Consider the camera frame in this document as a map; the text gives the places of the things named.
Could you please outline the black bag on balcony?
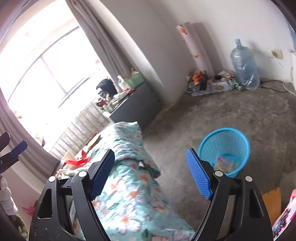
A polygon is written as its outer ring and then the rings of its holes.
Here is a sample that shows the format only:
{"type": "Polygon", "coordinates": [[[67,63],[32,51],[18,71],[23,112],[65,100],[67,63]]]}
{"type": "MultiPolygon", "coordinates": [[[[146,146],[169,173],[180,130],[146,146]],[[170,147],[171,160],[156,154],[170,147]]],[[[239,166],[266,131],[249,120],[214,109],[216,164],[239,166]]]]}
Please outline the black bag on balcony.
{"type": "Polygon", "coordinates": [[[99,84],[96,87],[96,90],[98,92],[98,95],[106,98],[107,94],[110,94],[111,97],[115,96],[116,94],[118,94],[114,83],[112,82],[111,79],[103,79],[99,82],[99,84]]]}

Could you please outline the dark grey cabinet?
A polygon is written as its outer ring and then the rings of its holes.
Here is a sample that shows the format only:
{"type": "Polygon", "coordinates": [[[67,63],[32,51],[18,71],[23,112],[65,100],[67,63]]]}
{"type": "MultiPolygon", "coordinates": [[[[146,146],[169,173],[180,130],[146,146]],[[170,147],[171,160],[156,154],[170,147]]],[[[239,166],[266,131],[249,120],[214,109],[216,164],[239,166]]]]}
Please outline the dark grey cabinet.
{"type": "Polygon", "coordinates": [[[110,114],[113,123],[137,121],[143,131],[159,114],[162,106],[148,83],[144,83],[110,114]]]}

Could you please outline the large clear water jug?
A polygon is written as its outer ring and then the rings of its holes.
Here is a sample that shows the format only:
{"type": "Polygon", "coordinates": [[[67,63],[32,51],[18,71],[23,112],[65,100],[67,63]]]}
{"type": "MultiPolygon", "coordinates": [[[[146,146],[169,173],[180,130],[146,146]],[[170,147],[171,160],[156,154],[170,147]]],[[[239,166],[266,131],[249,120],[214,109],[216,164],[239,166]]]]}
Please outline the large clear water jug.
{"type": "Polygon", "coordinates": [[[238,77],[238,83],[248,90],[255,90],[260,85],[260,79],[253,52],[235,39],[236,47],[231,51],[230,58],[238,77]]]}

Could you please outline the rolled pink wallpaper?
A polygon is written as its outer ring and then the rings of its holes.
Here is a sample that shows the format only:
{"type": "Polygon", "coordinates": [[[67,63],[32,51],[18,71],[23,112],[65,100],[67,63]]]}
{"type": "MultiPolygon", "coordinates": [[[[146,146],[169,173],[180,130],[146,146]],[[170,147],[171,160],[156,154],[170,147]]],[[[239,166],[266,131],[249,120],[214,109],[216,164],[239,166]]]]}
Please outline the rolled pink wallpaper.
{"type": "Polygon", "coordinates": [[[196,64],[196,68],[200,71],[205,71],[209,78],[215,76],[212,64],[208,54],[195,30],[190,22],[180,24],[176,27],[196,64]]]}

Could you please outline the floral turquoise quilt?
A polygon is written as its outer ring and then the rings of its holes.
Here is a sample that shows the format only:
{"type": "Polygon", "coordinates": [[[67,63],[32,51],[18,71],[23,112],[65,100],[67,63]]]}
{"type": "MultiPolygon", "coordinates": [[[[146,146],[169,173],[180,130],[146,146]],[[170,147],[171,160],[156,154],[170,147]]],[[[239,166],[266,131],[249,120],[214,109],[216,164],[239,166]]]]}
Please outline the floral turquoise quilt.
{"type": "Polygon", "coordinates": [[[92,204],[111,240],[191,240],[194,229],[176,214],[166,200],[157,178],[161,172],[144,148],[137,122],[109,125],[80,167],[66,164],[56,171],[58,179],[73,177],[100,161],[106,151],[115,163],[102,193],[92,204]]]}

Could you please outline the wall power socket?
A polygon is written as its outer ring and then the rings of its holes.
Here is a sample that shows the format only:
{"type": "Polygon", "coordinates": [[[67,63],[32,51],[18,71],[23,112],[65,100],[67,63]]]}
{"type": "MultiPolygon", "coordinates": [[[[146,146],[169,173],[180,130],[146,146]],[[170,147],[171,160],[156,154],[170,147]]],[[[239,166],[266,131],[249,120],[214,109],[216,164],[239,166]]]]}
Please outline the wall power socket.
{"type": "Polygon", "coordinates": [[[277,59],[282,59],[282,58],[283,58],[282,51],[279,50],[279,49],[275,49],[275,50],[273,51],[273,55],[274,55],[274,57],[277,58],[277,59]]]}

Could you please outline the metal balcony railing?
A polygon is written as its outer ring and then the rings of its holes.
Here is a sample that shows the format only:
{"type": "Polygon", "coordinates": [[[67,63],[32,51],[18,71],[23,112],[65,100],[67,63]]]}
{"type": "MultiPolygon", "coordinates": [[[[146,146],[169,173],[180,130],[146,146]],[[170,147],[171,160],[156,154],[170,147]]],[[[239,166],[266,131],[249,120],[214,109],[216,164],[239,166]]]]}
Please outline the metal balcony railing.
{"type": "Polygon", "coordinates": [[[67,151],[78,154],[91,138],[110,124],[95,103],[90,103],[74,120],[70,121],[49,153],[61,159],[67,151]]]}

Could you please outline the grey curtain right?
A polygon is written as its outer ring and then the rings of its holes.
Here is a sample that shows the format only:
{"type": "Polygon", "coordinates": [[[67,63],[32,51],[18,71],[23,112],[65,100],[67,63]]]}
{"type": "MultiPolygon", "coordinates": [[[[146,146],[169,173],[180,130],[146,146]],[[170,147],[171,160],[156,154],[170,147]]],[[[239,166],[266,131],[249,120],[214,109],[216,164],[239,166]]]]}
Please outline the grey curtain right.
{"type": "Polygon", "coordinates": [[[66,4],[119,89],[118,76],[130,72],[132,61],[108,26],[111,23],[108,9],[101,1],[66,1],[66,4]]]}

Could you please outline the green plastic basket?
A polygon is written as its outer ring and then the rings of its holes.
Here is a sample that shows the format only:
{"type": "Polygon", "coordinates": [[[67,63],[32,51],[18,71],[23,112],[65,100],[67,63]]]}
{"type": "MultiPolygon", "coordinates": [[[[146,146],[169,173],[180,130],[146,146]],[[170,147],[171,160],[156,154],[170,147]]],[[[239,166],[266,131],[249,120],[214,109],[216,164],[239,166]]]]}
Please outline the green plastic basket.
{"type": "Polygon", "coordinates": [[[132,77],[127,78],[126,83],[130,86],[131,89],[136,89],[145,83],[145,78],[140,72],[137,72],[132,77]]]}

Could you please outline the flat printed carton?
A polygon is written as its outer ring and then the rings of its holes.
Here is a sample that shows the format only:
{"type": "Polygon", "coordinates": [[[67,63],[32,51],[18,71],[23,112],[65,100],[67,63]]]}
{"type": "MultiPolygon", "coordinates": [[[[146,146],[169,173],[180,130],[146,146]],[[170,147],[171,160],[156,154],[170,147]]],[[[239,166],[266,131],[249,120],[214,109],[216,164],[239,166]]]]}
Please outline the flat printed carton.
{"type": "Polygon", "coordinates": [[[237,76],[225,70],[210,78],[206,71],[190,72],[187,76],[186,93],[201,96],[235,89],[237,76]]]}

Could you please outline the blue plastic waste basket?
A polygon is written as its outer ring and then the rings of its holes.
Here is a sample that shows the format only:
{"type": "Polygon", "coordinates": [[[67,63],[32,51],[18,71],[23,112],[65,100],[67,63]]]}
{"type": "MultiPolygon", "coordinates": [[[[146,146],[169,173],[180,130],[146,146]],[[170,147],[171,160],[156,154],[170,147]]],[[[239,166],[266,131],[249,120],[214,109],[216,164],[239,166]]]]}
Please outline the blue plastic waste basket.
{"type": "Polygon", "coordinates": [[[248,138],[234,128],[220,128],[208,134],[199,144],[198,156],[220,168],[228,177],[236,177],[250,157],[248,138]]]}

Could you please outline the wooden board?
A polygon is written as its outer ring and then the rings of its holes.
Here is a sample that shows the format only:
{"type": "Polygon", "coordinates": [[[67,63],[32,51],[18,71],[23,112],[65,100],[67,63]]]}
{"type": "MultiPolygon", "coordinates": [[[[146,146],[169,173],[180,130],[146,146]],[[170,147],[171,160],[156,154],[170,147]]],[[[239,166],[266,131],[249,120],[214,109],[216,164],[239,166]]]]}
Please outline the wooden board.
{"type": "Polygon", "coordinates": [[[277,187],[264,193],[262,199],[266,206],[271,225],[274,225],[281,215],[281,189],[277,187]]]}

